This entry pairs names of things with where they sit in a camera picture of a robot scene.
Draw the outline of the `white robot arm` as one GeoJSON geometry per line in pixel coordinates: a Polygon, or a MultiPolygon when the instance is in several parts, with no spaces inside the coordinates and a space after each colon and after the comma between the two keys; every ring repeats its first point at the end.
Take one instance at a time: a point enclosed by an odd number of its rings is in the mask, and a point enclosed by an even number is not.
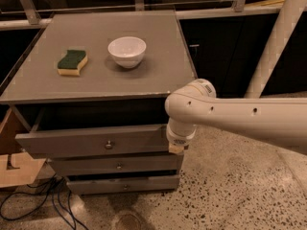
{"type": "Polygon", "coordinates": [[[204,79],[169,95],[168,141],[185,147],[205,125],[306,154],[307,99],[261,96],[306,6],[307,0],[285,0],[243,99],[218,99],[204,79]]]}

